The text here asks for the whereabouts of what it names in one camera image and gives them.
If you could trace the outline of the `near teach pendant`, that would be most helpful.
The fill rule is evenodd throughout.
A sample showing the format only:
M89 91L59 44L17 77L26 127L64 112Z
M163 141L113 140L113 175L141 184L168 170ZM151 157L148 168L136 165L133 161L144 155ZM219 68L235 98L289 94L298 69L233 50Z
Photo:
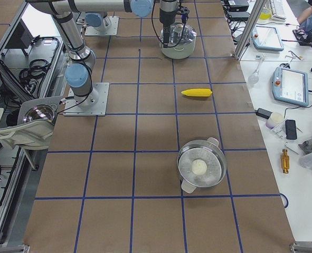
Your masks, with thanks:
M272 75L273 98L301 107L309 106L308 74L285 67L277 67Z

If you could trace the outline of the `white keyboard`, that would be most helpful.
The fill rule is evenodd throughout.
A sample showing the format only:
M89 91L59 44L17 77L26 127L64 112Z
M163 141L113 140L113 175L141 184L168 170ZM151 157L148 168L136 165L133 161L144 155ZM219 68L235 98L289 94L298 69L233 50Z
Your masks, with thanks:
M271 19L276 21L285 21L286 14L283 8L283 0L269 0L271 9Z

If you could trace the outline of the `white plastic chair frame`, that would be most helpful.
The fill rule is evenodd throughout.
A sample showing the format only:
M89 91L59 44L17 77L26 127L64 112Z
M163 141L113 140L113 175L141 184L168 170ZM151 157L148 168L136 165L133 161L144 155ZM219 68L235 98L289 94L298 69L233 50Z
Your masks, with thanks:
M4 109L0 108L0 121ZM54 125L47 120L0 128L0 142L3 147L13 149L18 146L28 150L44 150L50 145Z

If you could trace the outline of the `far teach pendant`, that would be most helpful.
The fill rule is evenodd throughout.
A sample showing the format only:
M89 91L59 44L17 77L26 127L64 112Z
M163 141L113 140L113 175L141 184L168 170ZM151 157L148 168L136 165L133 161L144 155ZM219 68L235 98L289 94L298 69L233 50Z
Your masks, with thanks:
M252 41L258 50L283 51L284 46L278 30L271 26L255 26L252 30Z

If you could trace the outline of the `black power adapter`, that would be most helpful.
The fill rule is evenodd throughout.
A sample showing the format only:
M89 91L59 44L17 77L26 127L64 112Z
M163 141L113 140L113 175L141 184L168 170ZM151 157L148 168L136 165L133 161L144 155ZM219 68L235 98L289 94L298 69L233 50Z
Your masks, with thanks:
M265 110L263 108L258 108L255 110L255 113L257 116L264 118L264 119L269 119L272 115L271 111Z

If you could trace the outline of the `black monitor on floor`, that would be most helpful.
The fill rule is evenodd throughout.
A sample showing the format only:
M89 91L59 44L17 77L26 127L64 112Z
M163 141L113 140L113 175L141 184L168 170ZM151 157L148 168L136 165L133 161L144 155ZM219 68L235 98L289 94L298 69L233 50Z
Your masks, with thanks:
M5 49L19 49L25 56L28 56L28 49L32 43L33 36L22 19L16 25L16 28L7 42Z

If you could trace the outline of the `aluminium frame post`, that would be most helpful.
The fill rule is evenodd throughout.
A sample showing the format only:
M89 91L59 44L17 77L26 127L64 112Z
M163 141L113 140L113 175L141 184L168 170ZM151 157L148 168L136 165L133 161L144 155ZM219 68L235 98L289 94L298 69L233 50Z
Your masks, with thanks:
M252 8L251 14L249 16L249 19L245 25L242 36L237 44L237 47L235 48L235 52L233 56L236 60L239 60L241 58L241 55L249 41L252 31L257 23L257 20L259 19L259 16L265 4L266 4L266 0L259 0L255 2Z

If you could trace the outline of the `yellow corn cob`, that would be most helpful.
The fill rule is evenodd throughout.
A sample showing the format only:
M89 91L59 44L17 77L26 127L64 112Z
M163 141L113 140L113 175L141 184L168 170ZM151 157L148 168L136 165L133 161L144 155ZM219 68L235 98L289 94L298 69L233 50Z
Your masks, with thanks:
M182 95L193 98L208 98L212 95L211 89L187 89L181 92Z

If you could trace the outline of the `black rectangular device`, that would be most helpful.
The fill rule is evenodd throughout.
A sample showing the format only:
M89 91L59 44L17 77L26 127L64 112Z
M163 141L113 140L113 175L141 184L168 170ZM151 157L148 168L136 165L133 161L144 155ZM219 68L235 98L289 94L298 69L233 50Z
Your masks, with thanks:
M295 120L285 121L286 139L297 140L297 128Z

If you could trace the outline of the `teach pendant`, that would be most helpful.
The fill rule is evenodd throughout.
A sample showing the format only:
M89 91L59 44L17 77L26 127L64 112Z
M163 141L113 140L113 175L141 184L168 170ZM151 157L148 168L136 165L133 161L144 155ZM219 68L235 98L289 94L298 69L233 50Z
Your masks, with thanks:
M273 98L301 107L309 106L308 74L285 67L277 67L272 75Z
M255 26L252 30L252 41L258 50L283 51L284 46L278 30L271 26Z

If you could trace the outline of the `white steamed bun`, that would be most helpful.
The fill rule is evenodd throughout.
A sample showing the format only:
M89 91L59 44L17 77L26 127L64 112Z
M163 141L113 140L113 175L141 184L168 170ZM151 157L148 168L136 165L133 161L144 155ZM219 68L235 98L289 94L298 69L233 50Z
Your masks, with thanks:
M207 164L204 160L196 159L191 164L192 172L197 176L202 176L207 172Z

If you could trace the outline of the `steel steamer pot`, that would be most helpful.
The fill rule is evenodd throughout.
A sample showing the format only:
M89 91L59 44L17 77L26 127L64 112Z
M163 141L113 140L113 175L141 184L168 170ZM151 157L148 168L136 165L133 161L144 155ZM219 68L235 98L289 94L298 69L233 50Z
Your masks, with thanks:
M227 169L224 153L216 138L193 140L183 145L177 156L177 168L186 193L219 184Z

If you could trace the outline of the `black power brick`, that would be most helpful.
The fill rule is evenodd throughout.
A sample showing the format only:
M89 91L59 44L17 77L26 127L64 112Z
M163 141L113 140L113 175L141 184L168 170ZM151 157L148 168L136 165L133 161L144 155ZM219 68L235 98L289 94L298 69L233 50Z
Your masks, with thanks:
M250 14L248 12L229 12L229 20L230 21L240 21L247 22Z

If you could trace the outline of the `white pot with steel interior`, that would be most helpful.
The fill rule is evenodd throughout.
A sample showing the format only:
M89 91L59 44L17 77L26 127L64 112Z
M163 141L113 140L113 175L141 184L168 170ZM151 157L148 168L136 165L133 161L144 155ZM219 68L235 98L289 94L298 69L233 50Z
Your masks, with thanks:
M176 45L170 47L168 46L167 48L163 48L162 44L159 43L159 47L161 48L161 52L171 59L184 59L189 57L194 52L195 42L179 47L177 47Z

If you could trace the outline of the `glass pot lid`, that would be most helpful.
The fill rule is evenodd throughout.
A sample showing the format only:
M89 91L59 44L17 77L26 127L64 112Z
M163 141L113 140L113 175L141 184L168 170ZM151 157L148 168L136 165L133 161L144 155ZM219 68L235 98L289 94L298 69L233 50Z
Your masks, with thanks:
M170 26L168 46L182 46L195 42L196 30L190 24L175 22Z

